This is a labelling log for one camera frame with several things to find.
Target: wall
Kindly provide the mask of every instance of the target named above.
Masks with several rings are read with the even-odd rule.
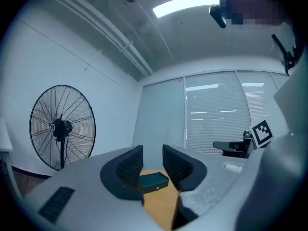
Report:
[[[201,59],[182,63],[155,72],[153,75],[140,81],[142,86],[154,84],[172,78],[193,75],[205,71],[234,69],[267,70],[284,73],[284,67],[279,60],[256,56],[230,56]]]
[[[0,117],[6,119],[13,165],[38,174],[56,172],[37,156],[29,119],[40,94],[60,84],[81,91],[93,108],[92,155],[131,146],[140,88],[124,72],[134,73],[127,62],[102,35],[57,2],[29,1],[12,22],[0,51]]]

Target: wooden surface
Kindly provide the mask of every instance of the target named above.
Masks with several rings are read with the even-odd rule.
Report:
[[[1,166],[2,166],[2,164],[0,163],[0,174],[3,173]],[[13,168],[13,174],[14,174],[14,177],[15,177],[15,181],[17,183],[17,187],[18,187],[22,197],[25,197],[37,185],[40,185],[42,182],[45,181],[45,179],[40,179],[40,178],[25,175],[25,174],[22,174],[22,173],[18,173],[16,171],[14,171],[14,168]],[[5,165],[5,172],[4,172],[3,176],[4,176],[5,182],[8,184],[10,191],[14,192],[14,188],[13,188],[13,185],[11,183],[11,179],[8,175],[6,165]]]
[[[161,172],[168,177],[164,170],[145,170],[140,175],[148,175]],[[174,216],[178,191],[169,179],[168,186],[160,190],[146,193],[144,197],[144,208],[154,221],[164,230],[171,230],[172,219]]]

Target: wooden board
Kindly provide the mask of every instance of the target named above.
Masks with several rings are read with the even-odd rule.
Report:
[[[157,172],[161,172],[168,177],[164,170],[145,170],[142,171],[140,175],[148,175]],[[171,230],[178,194],[178,191],[169,179],[167,187],[143,195],[144,208],[147,213],[166,231]]]

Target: window blinds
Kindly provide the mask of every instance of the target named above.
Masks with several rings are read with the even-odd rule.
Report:
[[[273,97],[277,87],[270,73],[238,72],[238,74],[249,105],[251,124],[256,125],[265,119],[274,137],[285,135],[288,128]]]
[[[234,72],[186,77],[186,148],[222,154],[213,141],[241,140],[250,118]]]
[[[183,79],[143,88],[133,145],[143,145],[143,170],[164,169],[162,145],[183,146]]]

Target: ceiling pipe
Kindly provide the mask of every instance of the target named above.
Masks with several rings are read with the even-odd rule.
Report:
[[[158,29],[156,23],[152,20],[152,18],[150,17],[150,15],[146,12],[146,10],[145,10],[145,9],[143,8],[143,6],[138,2],[138,0],[137,0],[137,4],[138,4],[138,6],[141,8],[141,10],[145,13],[145,15],[148,17],[148,19],[150,20],[152,26],[153,26],[153,27],[156,29],[156,31],[158,32],[160,38],[162,39],[163,43],[165,44],[165,46],[166,46],[166,48],[167,48],[167,50],[168,50],[168,52],[169,52],[170,57],[173,59],[173,55],[172,55],[172,53],[171,53],[171,50],[170,50],[169,46],[167,45],[167,42],[165,41],[165,39],[164,39],[162,33],[161,33],[160,30]]]
[[[106,33],[108,31],[107,28],[105,28],[102,25],[96,24],[95,22],[96,20],[93,19],[91,16],[83,15],[82,12],[85,12],[85,11],[82,8],[78,8],[78,6],[77,8],[75,6],[72,6],[70,1],[66,1],[66,0],[55,0],[55,1],[63,5],[64,7],[68,8],[70,11],[74,12],[80,18],[82,18],[87,23],[89,23],[99,33],[105,36],[114,46],[116,46],[120,52],[123,52],[123,54],[139,69],[140,72],[142,72],[144,76],[148,76],[146,70],[138,63],[138,61],[130,54],[130,52],[122,51],[123,47],[125,46],[121,46],[121,43],[112,34]]]
[[[110,0],[103,0],[112,11],[117,14],[117,16],[123,21],[124,24],[128,26],[128,28],[133,32],[133,36],[138,39],[138,41],[142,44],[142,47],[147,51],[152,58],[154,58],[153,53],[150,51],[149,47],[146,45],[144,40],[141,38],[140,34],[134,29],[134,27],[130,24],[130,22],[126,19],[125,16],[113,5],[112,1]]]
[[[102,35],[104,35],[113,45],[115,45],[119,51],[121,51],[138,69],[144,76],[148,76],[148,73],[153,73],[153,70],[149,67],[147,62],[142,58],[139,52],[133,47],[129,40],[98,10],[84,0],[55,0],[77,14],[80,18],[88,22]]]
[[[124,34],[119,29],[117,29],[117,27],[114,24],[112,24],[101,12],[95,9],[91,4],[89,4],[85,0],[75,0],[75,1],[80,3],[86,9],[91,11],[95,16],[101,19],[124,42],[124,45],[128,45],[130,43],[130,41],[124,36]],[[144,58],[140,55],[140,53],[136,50],[136,48],[132,44],[129,46],[129,49],[136,55],[136,57],[143,64],[143,66],[149,71],[149,73],[153,74],[154,73],[153,70],[150,68],[150,66],[147,64],[147,62],[144,60]]]

